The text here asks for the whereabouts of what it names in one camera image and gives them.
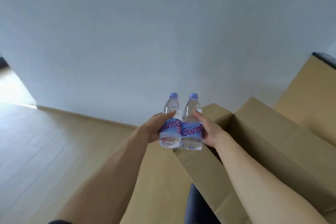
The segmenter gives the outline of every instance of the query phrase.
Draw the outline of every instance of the water bottle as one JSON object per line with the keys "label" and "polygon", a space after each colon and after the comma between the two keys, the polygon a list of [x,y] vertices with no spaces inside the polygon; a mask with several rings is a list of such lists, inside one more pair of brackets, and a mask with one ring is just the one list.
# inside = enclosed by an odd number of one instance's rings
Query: water bottle
{"label": "water bottle", "polygon": [[160,130],[160,145],[166,148],[178,148],[181,143],[182,109],[177,97],[177,93],[170,93],[163,110],[163,113],[176,111],[174,117],[167,120]]}
{"label": "water bottle", "polygon": [[182,118],[181,147],[188,150],[202,149],[203,125],[193,113],[195,108],[199,112],[202,111],[200,104],[198,103],[198,95],[196,93],[191,93]]}

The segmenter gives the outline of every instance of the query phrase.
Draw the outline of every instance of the bottle cap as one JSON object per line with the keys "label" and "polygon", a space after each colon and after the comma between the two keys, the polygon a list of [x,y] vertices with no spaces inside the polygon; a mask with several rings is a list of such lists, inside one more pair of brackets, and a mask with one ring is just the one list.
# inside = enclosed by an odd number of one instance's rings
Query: bottle cap
{"label": "bottle cap", "polygon": [[197,93],[191,93],[189,97],[190,98],[198,98],[198,95],[197,95]]}
{"label": "bottle cap", "polygon": [[170,98],[177,98],[178,95],[175,92],[170,93]]}

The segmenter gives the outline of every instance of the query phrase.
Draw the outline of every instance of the person's left hand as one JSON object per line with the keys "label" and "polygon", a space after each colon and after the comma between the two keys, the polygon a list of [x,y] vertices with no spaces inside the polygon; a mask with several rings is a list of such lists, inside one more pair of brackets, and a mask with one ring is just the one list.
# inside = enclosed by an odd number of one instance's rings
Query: person's left hand
{"label": "person's left hand", "polygon": [[142,124],[140,128],[145,129],[148,133],[149,142],[155,142],[159,139],[160,129],[166,120],[172,118],[176,111],[163,114],[162,112],[155,114],[147,122]]}

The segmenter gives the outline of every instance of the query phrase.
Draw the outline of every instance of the plastic bottle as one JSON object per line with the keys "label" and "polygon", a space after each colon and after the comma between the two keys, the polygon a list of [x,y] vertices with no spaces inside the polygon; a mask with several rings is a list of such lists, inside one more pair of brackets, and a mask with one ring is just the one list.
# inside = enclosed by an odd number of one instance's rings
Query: plastic bottle
{"label": "plastic bottle", "polygon": [[182,117],[181,147],[188,150],[202,149],[203,125],[193,113],[195,108],[199,112],[202,112],[200,104],[198,103],[198,95],[191,93]]}
{"label": "plastic bottle", "polygon": [[174,117],[167,120],[160,130],[160,145],[166,148],[178,148],[181,143],[182,109],[177,97],[177,93],[170,93],[163,110],[163,113],[176,111]]}

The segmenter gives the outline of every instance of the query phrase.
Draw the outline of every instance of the brown cardboard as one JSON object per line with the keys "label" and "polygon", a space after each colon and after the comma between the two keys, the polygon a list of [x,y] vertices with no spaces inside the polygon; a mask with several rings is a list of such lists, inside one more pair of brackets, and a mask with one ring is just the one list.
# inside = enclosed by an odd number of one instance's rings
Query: brown cardboard
{"label": "brown cardboard", "polygon": [[[330,223],[336,209],[336,148],[271,107],[250,98],[234,115],[212,104],[220,123],[259,163],[310,202]],[[207,148],[174,150],[221,223],[250,223],[224,166]]]}
{"label": "brown cardboard", "polygon": [[275,110],[336,146],[336,70],[311,56]]}

